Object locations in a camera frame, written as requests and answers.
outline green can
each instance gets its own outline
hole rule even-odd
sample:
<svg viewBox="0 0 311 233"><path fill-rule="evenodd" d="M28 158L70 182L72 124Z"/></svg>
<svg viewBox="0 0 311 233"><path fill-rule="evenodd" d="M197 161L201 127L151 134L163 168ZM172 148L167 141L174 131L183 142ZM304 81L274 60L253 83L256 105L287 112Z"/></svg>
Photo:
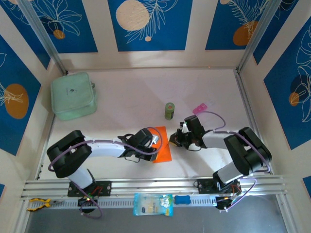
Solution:
<svg viewBox="0 0 311 233"><path fill-rule="evenodd" d="M165 105L165 119L171 120L174 116L175 105L171 102Z"/></svg>

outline orange paper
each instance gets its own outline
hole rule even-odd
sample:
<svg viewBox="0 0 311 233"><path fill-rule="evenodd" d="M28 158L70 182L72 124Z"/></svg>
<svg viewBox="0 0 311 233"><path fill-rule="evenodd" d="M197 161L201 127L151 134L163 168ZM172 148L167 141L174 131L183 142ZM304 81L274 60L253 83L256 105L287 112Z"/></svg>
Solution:
<svg viewBox="0 0 311 233"><path fill-rule="evenodd" d="M167 138L166 127L165 126L156 127L156 129L159 130L161 135L162 135L163 144L162 144L161 150L159 151L159 153L157 155L156 160L153 161L153 163L163 163L163 162L172 161L172 155L171 155L171 150L170 150L170 146L169 146L169 140ZM152 134L158 135L158 133L155 130L153 130L153 129L148 129L148 130ZM159 148L160 144L161 144L161 140L159 139L157 144L153 145L152 147Z"/></svg>

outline plastic storage box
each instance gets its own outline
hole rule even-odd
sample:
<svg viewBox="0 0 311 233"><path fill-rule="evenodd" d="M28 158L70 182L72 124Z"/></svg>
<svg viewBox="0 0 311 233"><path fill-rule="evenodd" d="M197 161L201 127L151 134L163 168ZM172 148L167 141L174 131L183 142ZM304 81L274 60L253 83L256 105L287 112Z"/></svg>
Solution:
<svg viewBox="0 0 311 233"><path fill-rule="evenodd" d="M61 120L94 113L97 95L87 73L60 77L51 83L52 110Z"/></svg>

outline pink tag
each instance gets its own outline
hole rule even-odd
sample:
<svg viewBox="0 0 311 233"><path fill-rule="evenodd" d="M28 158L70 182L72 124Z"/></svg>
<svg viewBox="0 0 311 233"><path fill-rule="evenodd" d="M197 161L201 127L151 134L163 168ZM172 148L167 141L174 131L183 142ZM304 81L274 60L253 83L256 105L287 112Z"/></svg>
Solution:
<svg viewBox="0 0 311 233"><path fill-rule="evenodd" d="M197 115L198 113L204 111L207 109L207 106L206 104L204 103L201 103L199 106L197 106L192 112L193 114Z"/></svg>

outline blue plastic bag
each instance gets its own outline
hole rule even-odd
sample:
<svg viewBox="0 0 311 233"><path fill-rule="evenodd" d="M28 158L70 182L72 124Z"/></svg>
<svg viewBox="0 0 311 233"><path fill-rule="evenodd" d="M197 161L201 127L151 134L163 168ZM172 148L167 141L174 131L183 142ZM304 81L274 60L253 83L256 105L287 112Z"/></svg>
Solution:
<svg viewBox="0 0 311 233"><path fill-rule="evenodd" d="M173 216L173 196L172 194L160 195L135 193L133 213L135 216Z"/></svg>

